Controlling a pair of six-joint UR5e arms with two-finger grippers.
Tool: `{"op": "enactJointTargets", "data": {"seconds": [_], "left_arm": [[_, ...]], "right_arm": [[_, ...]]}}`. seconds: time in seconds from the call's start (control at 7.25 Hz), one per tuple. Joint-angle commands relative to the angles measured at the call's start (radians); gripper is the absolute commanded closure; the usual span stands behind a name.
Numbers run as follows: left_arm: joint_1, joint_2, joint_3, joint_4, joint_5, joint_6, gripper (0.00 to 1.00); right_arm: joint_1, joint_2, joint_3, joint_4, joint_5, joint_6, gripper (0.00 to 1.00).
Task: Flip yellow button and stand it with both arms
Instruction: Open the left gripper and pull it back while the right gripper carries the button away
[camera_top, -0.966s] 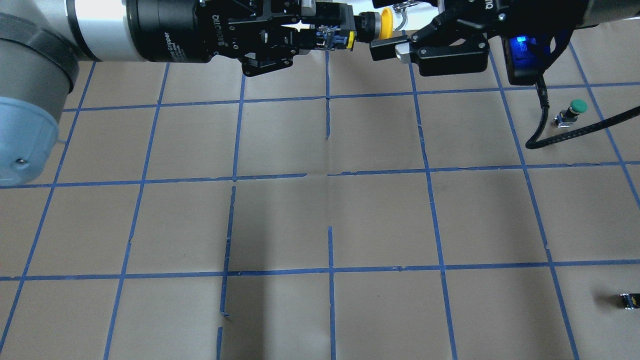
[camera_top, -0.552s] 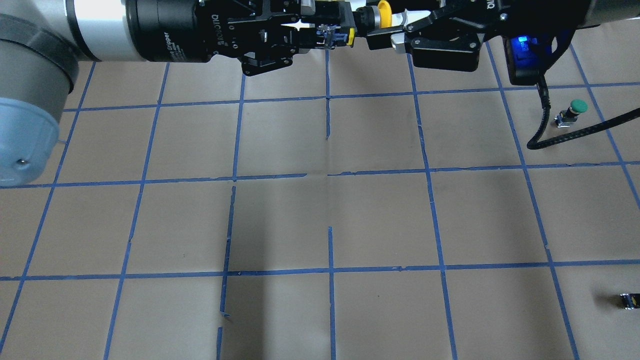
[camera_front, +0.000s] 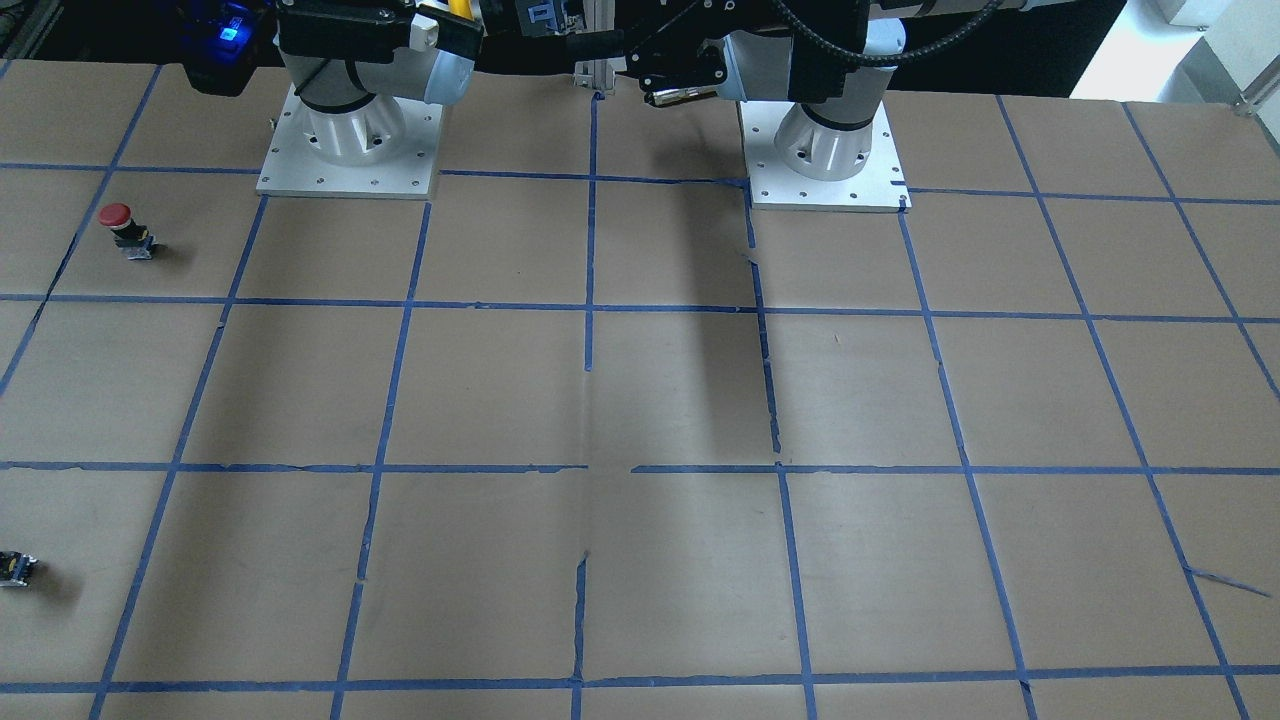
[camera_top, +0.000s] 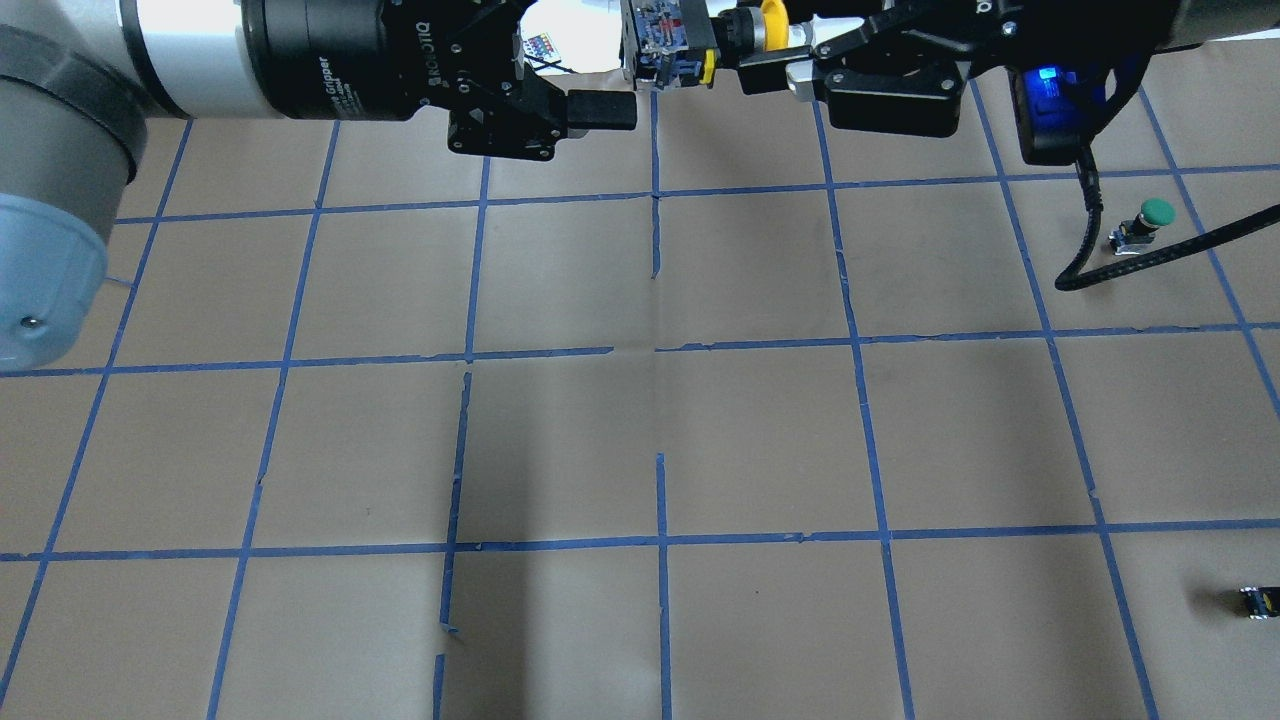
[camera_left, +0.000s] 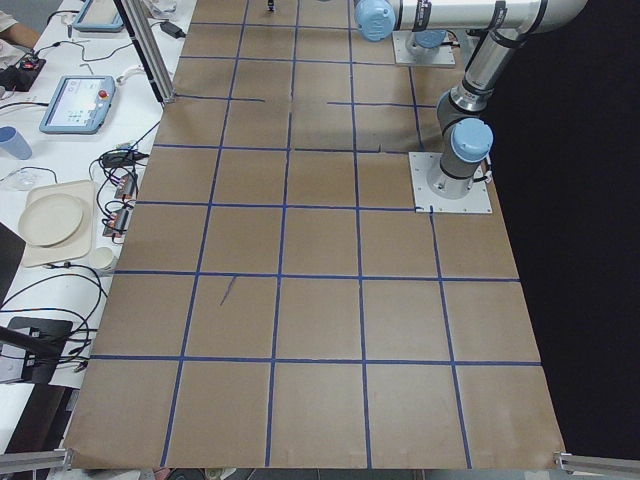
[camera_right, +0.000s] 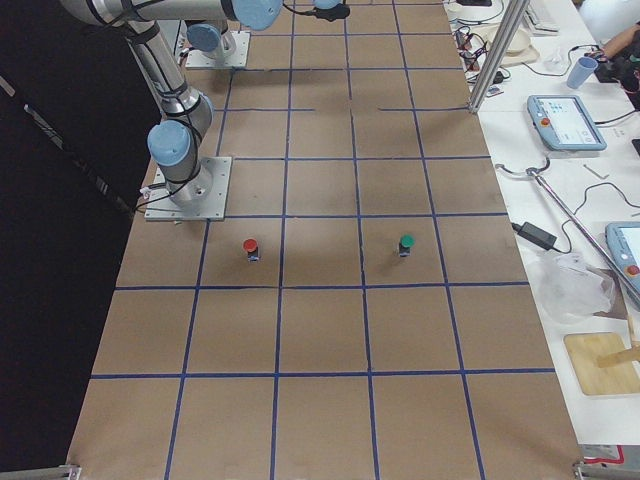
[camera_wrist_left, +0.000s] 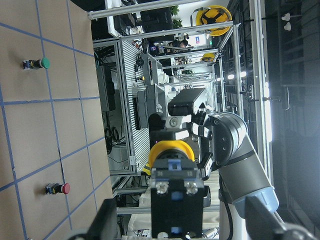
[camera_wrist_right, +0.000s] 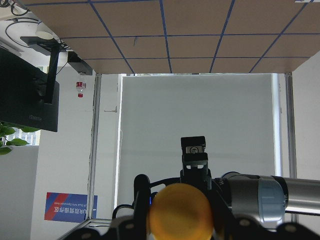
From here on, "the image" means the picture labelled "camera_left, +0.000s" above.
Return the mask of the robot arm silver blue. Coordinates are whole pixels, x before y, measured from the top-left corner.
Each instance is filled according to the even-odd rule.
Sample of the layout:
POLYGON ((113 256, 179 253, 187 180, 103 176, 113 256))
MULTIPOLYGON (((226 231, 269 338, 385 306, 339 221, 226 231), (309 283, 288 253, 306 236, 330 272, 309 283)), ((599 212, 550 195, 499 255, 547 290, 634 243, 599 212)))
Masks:
POLYGON ((465 161, 454 151, 454 134, 465 125, 478 132, 477 118, 487 107, 505 66, 529 37, 558 29, 586 6, 584 1, 393 1, 396 31, 477 29, 486 35, 476 46, 460 82, 437 105, 444 139, 439 163, 427 174, 429 188, 442 198, 465 197, 480 160, 465 161))
POLYGON ((444 11, 447 25, 460 13, 454 8, 469 6, 468 1, 354 1, 354 20, 358 32, 365 40, 377 43, 389 38, 393 32, 410 31, 422 36, 427 31, 434 9, 444 11))

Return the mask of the person forearm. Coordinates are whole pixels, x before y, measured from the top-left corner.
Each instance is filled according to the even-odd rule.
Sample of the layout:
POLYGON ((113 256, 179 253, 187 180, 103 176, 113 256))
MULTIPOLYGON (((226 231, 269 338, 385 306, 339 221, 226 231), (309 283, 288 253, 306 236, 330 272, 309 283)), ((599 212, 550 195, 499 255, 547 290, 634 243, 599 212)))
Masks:
POLYGON ((1 39, 13 45, 33 49, 40 38, 40 33, 17 21, 10 14, 0 11, 1 39))

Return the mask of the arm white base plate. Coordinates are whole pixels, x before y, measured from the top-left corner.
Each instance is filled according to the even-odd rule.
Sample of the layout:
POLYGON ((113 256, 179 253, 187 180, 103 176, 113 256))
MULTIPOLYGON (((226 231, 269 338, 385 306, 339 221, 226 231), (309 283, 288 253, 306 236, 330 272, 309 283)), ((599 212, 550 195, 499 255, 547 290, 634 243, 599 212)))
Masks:
POLYGON ((397 65, 453 68, 456 64, 451 46, 440 44, 424 48, 414 40, 414 34, 410 31, 396 31, 392 34, 392 40, 397 65))
POLYGON ((463 180, 447 176, 440 168, 441 153, 410 152, 409 164, 418 213, 491 214, 488 185, 480 166, 463 180))

